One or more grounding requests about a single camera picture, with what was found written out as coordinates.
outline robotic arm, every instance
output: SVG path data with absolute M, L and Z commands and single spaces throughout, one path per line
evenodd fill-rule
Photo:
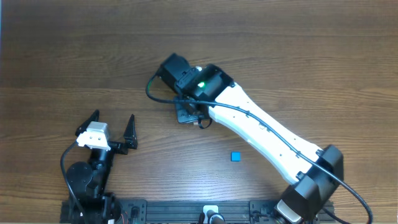
M 326 173 L 302 159 L 281 141 L 281 138 L 302 155 L 343 180 L 343 155 L 335 146 L 331 145 L 322 150 L 290 132 L 260 109 L 244 90 L 217 66 L 210 64 L 203 69 L 191 67 L 183 57 L 172 54 L 162 63 L 155 76 L 160 77 L 178 94 L 179 100 L 175 100 L 174 103 L 182 103 L 188 114 L 196 116 L 199 121 L 213 119 L 233 130 L 274 165 L 290 184 L 274 208 L 278 222 L 301 223 L 303 220 L 314 219 L 339 185 Z M 148 91 L 147 94 L 153 100 L 166 103 L 154 98 Z M 192 100 L 229 106 L 196 104 Z M 231 107 L 239 108 L 240 111 L 232 110 Z M 259 123 L 258 119 L 248 116 L 248 113 L 263 120 L 272 131 Z

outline black cable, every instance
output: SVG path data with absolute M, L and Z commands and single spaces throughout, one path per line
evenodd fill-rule
M 327 209 L 325 209 L 325 208 L 323 208 L 322 210 L 323 210 L 326 214 L 328 214 L 330 217 L 332 217 L 332 219 L 334 219 L 334 220 L 340 222 L 341 224 L 351 224 L 351 223 L 349 223 L 349 222 L 346 222 L 346 221 L 340 219 L 340 218 L 337 217 L 335 214 L 333 214 L 331 211 L 329 211 L 329 210 L 327 210 Z
M 283 143 L 285 143 L 290 148 L 290 150 L 294 151 L 294 153 L 296 153 L 296 155 L 300 156 L 301 158 L 303 158 L 305 161 L 309 162 L 311 165 L 315 166 L 316 168 L 322 170 L 324 173 L 328 174 L 333 180 L 338 182 L 345 189 L 347 189 L 351 194 L 353 194 L 354 197 L 356 199 L 358 199 L 358 201 L 362 204 L 362 206 L 365 208 L 366 212 L 368 213 L 368 222 L 367 222 L 367 224 L 371 224 L 373 222 L 373 213 L 371 211 L 371 208 L 369 207 L 369 205 L 367 205 L 365 200 L 358 193 L 355 192 L 354 189 L 352 189 L 348 184 L 346 184 L 344 181 L 340 180 L 334 174 L 332 174 L 331 172 L 329 172 L 328 170 L 326 170 L 322 166 L 318 165 L 317 163 L 313 162 L 307 156 L 303 155 L 300 151 L 298 151 L 296 148 L 294 148 L 286 139 L 284 139 L 277 131 L 275 131 L 271 126 L 269 126 L 267 123 L 265 123 L 262 119 L 258 118 L 256 115 L 250 113 L 250 111 L 246 111 L 246 110 L 244 110 L 242 108 L 239 108 L 237 106 L 232 106 L 232 105 L 227 105 L 227 104 L 224 104 L 224 103 L 217 103 L 217 102 L 200 101 L 200 100 L 197 101 L 197 100 L 163 100 L 163 99 L 158 99 L 158 98 L 152 96 L 149 93 L 150 84 L 155 79 L 155 77 L 156 77 L 156 73 L 155 73 L 155 75 L 153 75 L 150 78 L 150 80 L 148 81 L 147 87 L 146 87 L 146 94 L 147 94 L 147 96 L 150 99 L 152 99 L 152 100 L 154 100 L 156 102 L 159 102 L 159 103 L 169 103 L 169 104 L 190 103 L 190 104 L 208 105 L 208 106 L 222 106 L 222 107 L 225 107 L 225 108 L 229 108 L 229 109 L 232 109 L 232 110 L 236 110 L 236 111 L 242 112 L 242 113 L 246 114 L 246 116 L 250 116 L 250 117 L 254 118 L 258 122 L 260 122 L 260 124 L 262 124 L 264 127 L 266 127 L 268 130 L 270 130 L 272 133 L 274 133 Z
M 76 195 L 73 193 L 72 187 L 69 184 L 68 181 L 68 177 L 67 177 L 67 173 L 65 172 L 65 167 L 63 165 L 63 161 L 65 160 L 65 156 L 68 154 L 68 152 L 77 145 L 77 142 L 73 142 L 66 150 L 65 152 L 63 152 L 62 156 L 61 156 L 61 171 L 62 171 L 62 175 L 63 178 L 65 179 L 65 183 L 67 183 L 68 186 L 68 190 L 70 195 L 72 196 L 72 199 L 75 201 L 76 206 L 79 208 L 79 211 L 81 212 L 81 214 L 83 214 L 83 219 L 85 221 L 85 224 L 89 224 L 87 217 L 86 217 L 86 213 L 85 210 L 83 209 L 83 207 L 80 205 L 80 202 L 78 201 L 78 199 L 76 198 Z

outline small blue block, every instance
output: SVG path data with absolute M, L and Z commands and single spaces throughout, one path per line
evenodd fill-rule
M 241 160 L 241 152 L 231 152 L 231 161 L 239 162 Z

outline wooden surface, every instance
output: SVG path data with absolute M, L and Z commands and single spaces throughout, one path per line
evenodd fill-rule
M 146 97 L 172 52 L 219 65 L 294 133 L 337 145 L 375 221 L 397 221 L 397 1 L 2 3 L 0 221 L 58 221 L 60 156 L 95 109 L 114 139 L 136 115 L 139 149 L 116 156 L 108 182 L 118 197 L 278 198 L 287 183 L 235 133 L 177 124 L 173 106 Z M 153 90 L 172 97 L 160 80 Z M 72 150 L 67 165 L 89 153 Z M 339 217 L 366 221 L 341 187 L 331 200 Z

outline green led indicator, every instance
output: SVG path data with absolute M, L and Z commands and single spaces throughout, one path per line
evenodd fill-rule
M 205 82 L 199 83 L 198 86 L 199 86 L 200 88 L 204 87 L 204 86 L 205 86 Z

